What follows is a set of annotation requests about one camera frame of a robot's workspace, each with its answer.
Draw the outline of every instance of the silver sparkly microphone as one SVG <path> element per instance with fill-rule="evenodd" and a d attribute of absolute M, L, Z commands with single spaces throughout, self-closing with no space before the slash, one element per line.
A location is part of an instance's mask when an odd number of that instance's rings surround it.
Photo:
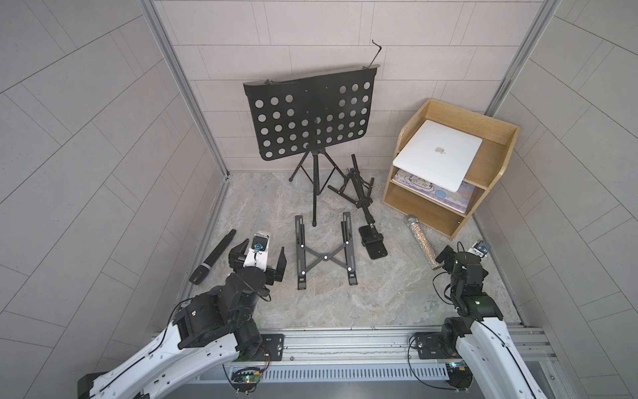
<path fill-rule="evenodd" d="M 410 230 L 412 230 L 412 234 L 414 238 L 417 239 L 423 254 L 425 254 L 428 263 L 430 263 L 430 267 L 432 270 L 437 270 L 441 265 L 436 262 L 436 255 L 430 246 L 430 243 L 427 242 L 426 235 L 421 230 L 421 226 L 419 226 L 419 220 L 414 215 L 408 215 L 405 217 L 405 224 L 408 225 Z"/>

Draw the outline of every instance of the cartoon notebook cover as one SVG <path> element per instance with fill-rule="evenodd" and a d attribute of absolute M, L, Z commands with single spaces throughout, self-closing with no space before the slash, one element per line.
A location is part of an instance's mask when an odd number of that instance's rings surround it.
<path fill-rule="evenodd" d="M 420 177 L 407 173 L 399 169 L 392 178 L 396 183 L 413 190 L 421 195 L 425 195 L 440 204 L 465 213 L 470 204 L 470 197 L 474 192 L 474 186 L 470 183 L 462 182 L 457 192 L 446 190 L 441 186 L 425 181 Z"/>

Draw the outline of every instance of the black music stand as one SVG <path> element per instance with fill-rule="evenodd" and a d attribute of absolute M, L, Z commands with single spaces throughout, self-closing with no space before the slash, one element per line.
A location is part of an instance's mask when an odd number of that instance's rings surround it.
<path fill-rule="evenodd" d="M 262 159 L 271 161 L 304 154 L 289 181 L 301 168 L 313 184 L 313 226 L 316 226 L 317 195 L 335 170 L 346 177 L 325 149 L 366 134 L 378 67 L 371 65 L 244 83 Z M 310 153 L 313 177 L 303 167 Z M 332 171 L 321 188 L 319 154 L 332 164 Z"/>

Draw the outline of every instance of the white laptop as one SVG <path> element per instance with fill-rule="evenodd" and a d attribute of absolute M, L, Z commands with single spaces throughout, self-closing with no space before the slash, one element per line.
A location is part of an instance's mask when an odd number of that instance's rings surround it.
<path fill-rule="evenodd" d="M 425 121 L 392 164 L 456 192 L 482 141 L 480 137 Z"/>

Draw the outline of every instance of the wooden shelf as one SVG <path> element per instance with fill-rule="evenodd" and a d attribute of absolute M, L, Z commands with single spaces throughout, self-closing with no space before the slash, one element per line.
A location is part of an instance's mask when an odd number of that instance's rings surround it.
<path fill-rule="evenodd" d="M 507 146 L 484 139 L 463 180 L 487 190 L 501 170 L 501 160 L 506 154 Z"/>
<path fill-rule="evenodd" d="M 483 139 L 463 179 L 476 186 L 470 198 L 467 212 L 464 214 L 451 209 L 425 195 L 393 182 L 392 177 L 398 170 L 394 166 L 390 168 L 383 194 L 383 203 L 407 215 L 416 216 L 423 223 L 453 239 L 505 172 L 521 128 L 430 99 L 401 130 L 394 151 L 395 157 L 426 120 L 444 124 Z"/>
<path fill-rule="evenodd" d="M 465 216 L 459 216 L 451 209 L 434 202 L 424 201 L 422 197 L 396 184 L 388 186 L 384 203 L 406 215 L 416 216 L 448 237 L 454 234 L 465 219 Z"/>

